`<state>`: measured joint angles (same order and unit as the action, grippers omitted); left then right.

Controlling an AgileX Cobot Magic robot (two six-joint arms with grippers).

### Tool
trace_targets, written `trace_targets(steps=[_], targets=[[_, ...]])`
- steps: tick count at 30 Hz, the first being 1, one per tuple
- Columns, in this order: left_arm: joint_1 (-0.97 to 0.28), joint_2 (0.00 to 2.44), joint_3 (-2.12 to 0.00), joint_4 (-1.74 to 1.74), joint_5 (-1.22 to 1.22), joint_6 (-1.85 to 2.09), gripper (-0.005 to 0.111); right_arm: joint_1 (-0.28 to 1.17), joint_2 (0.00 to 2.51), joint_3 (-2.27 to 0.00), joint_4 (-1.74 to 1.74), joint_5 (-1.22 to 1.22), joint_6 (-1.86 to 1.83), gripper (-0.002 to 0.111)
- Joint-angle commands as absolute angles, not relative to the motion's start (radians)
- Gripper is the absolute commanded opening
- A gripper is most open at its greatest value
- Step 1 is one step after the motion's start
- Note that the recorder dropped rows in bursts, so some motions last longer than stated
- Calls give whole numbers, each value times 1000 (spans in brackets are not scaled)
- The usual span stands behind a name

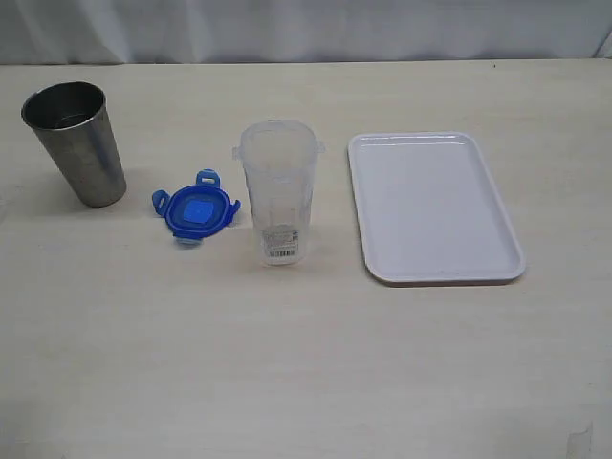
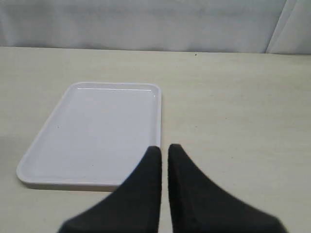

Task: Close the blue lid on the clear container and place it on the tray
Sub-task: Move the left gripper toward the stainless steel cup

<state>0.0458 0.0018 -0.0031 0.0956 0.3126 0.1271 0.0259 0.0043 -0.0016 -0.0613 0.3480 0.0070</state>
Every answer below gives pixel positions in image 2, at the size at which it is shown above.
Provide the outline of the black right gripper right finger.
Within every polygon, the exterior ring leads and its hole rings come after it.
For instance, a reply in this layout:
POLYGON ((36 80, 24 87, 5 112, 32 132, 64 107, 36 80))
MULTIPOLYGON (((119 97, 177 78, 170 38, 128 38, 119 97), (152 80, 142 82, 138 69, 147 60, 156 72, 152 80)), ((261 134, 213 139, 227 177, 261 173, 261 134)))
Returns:
POLYGON ((168 150, 168 192, 175 233, 285 233, 281 221, 221 189, 181 145, 168 150))

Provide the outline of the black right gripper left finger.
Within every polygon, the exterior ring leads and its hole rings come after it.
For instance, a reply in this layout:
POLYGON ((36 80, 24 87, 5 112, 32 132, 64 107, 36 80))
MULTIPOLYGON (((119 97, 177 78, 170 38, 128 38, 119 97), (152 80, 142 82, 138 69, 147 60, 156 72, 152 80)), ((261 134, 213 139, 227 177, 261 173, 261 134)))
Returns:
POLYGON ((162 158, 150 146, 129 177, 109 196, 65 221, 61 233, 156 233, 162 191, 162 158))

